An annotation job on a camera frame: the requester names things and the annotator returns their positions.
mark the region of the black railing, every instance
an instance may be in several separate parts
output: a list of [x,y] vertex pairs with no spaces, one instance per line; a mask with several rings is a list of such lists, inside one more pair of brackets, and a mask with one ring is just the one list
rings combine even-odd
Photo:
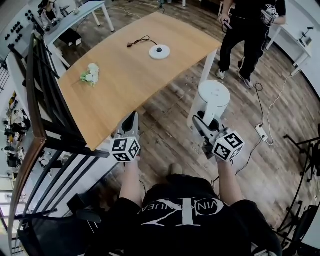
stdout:
[[[44,40],[42,38],[36,38],[34,34],[31,35],[26,70],[23,70],[24,66],[21,65],[22,61],[20,60],[20,57],[16,56],[16,59],[21,72],[25,74],[24,85],[27,91],[27,103],[31,120],[31,128],[33,130],[33,140],[19,169],[10,203],[8,242],[10,248],[12,248],[12,254],[18,253],[21,249],[18,233],[13,244],[14,221],[17,219],[24,220],[25,218],[36,214],[42,215],[44,214],[44,211],[52,212],[55,210],[57,205],[61,203],[65,196],[99,160],[99,158],[107,158],[110,155],[108,152],[100,150],[91,151],[86,147],[86,142],[81,135],[60,91],[58,85],[59,76],[53,64],[51,53],[49,52]],[[39,106],[43,108],[47,116],[41,116]],[[44,149],[56,150],[56,152],[48,161],[48,164],[44,167],[34,188],[32,189],[32,192],[29,194],[23,214],[16,216],[22,191],[30,176],[30,173],[35,167],[35,164],[37,163],[39,156]],[[39,191],[39,188],[43,184],[46,176],[52,169],[53,164],[59,159],[63,152],[71,153],[71,156],[53,177],[48,187],[41,192],[42,194],[40,200],[36,202],[36,206],[30,215],[29,209],[31,203],[35,199],[35,195]],[[84,158],[70,172],[67,178],[63,180],[62,184],[48,200],[49,193],[53,190],[53,187],[60,180],[63,173],[71,167],[71,164],[78,155],[84,155]],[[81,167],[90,160],[91,162],[87,165],[87,167],[79,173]],[[72,177],[74,177],[76,174],[78,174],[77,178],[68,185]],[[61,194],[63,188],[66,187],[67,189]],[[48,200],[48,202],[44,205],[41,211],[38,212],[45,200]],[[22,225],[25,225],[25,223],[28,222],[20,222],[18,231],[21,230]]]
[[5,90],[5,85],[10,77],[6,61],[0,59],[0,95]]

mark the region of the hand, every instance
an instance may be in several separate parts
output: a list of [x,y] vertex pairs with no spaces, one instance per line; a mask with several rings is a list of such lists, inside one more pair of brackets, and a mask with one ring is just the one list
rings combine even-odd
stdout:
[[228,22],[230,24],[231,20],[228,14],[226,13],[222,13],[219,17],[218,17],[218,21],[223,24],[224,21]]

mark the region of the floor outlet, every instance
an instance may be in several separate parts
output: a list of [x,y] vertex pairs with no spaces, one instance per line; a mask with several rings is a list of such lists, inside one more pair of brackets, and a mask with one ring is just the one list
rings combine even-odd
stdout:
[[256,132],[259,134],[260,138],[262,139],[262,141],[266,141],[268,139],[268,135],[266,134],[265,130],[260,127],[260,124],[258,124],[255,127]]

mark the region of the white desk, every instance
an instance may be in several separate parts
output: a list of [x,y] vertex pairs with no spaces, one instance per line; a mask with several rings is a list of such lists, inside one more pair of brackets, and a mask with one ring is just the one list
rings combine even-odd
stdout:
[[270,46],[274,43],[274,41],[276,40],[276,37],[279,35],[281,30],[285,31],[297,43],[297,45],[299,45],[300,48],[304,51],[304,53],[293,64],[296,67],[296,69],[291,73],[291,75],[294,76],[296,73],[298,73],[301,70],[301,67],[303,66],[303,64],[305,64],[307,60],[312,57],[311,45],[304,47],[299,42],[299,39],[302,36],[302,31],[300,31],[297,27],[286,23],[284,25],[278,26],[278,29],[276,30],[273,38],[271,39],[270,43],[266,47],[266,50],[269,50]]
[[320,250],[319,231],[320,231],[320,207],[318,207],[318,210],[312,221],[312,224],[301,242],[305,245],[308,245]]
[[79,13],[75,15],[73,12],[70,13],[67,17],[61,20],[59,27],[53,31],[52,33],[46,34],[44,36],[44,41],[48,45],[49,49],[52,50],[58,58],[69,68],[69,63],[62,57],[61,52],[54,46],[54,42],[69,28],[71,28],[74,24],[79,22],[81,19],[85,18],[89,14],[93,14],[95,22],[98,26],[100,26],[99,20],[95,14],[95,10],[102,8],[103,14],[105,16],[106,21],[110,27],[110,30],[113,32],[115,28],[112,24],[112,21],[109,17],[105,1],[89,1],[84,5],[80,6]]

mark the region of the wooden floor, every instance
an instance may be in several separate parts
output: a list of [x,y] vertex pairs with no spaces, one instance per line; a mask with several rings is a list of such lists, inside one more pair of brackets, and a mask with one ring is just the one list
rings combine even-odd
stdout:
[[[138,16],[163,12],[162,9],[157,9],[156,1],[115,1],[112,4],[113,7],[110,7],[108,12],[116,31],[138,20]],[[189,23],[222,42],[225,34],[217,22],[217,14],[197,5],[198,3],[192,4],[189,1],[187,7],[182,7],[181,2],[165,4],[165,14]],[[111,35],[102,12],[98,12],[97,16],[101,22],[100,27],[96,26],[91,15],[79,26],[77,31],[81,34],[83,42],[80,46],[66,47],[59,43],[64,57],[70,64],[75,63],[87,51]],[[243,52],[243,43],[234,48],[230,71],[222,82],[231,93],[231,101],[224,114],[225,122],[237,130],[246,142],[244,150],[234,161],[235,170],[245,165],[250,151],[259,141],[254,127],[262,118],[256,91],[244,87],[237,75],[237,64]],[[211,80],[217,79],[215,72],[218,61],[219,56],[211,70]],[[186,126],[204,63],[205,60],[202,60],[193,66],[138,110],[142,146],[142,160],[139,165],[141,180],[147,189],[151,188],[159,177],[166,175],[171,163],[180,163],[186,174],[202,177],[210,182],[218,176],[216,164],[206,160]],[[254,82],[263,85],[263,91],[259,95],[264,111],[265,130],[268,130],[268,107],[278,96],[286,77],[293,70],[292,62],[273,45],[270,50],[265,51],[251,76]],[[294,198],[302,171],[298,150],[288,140],[283,139],[283,136],[289,134],[297,141],[314,138],[317,136],[317,126],[320,123],[320,102],[300,73],[288,80],[281,99],[271,109],[269,119],[275,139],[274,145],[259,145],[248,166],[237,178],[244,196],[256,202],[268,222],[277,227]],[[102,204],[107,196],[119,193],[121,172],[119,168],[113,170],[96,187]],[[215,185],[214,189],[218,194],[219,182]],[[311,184],[303,183],[298,199],[305,205],[315,204],[318,193],[315,178]]]

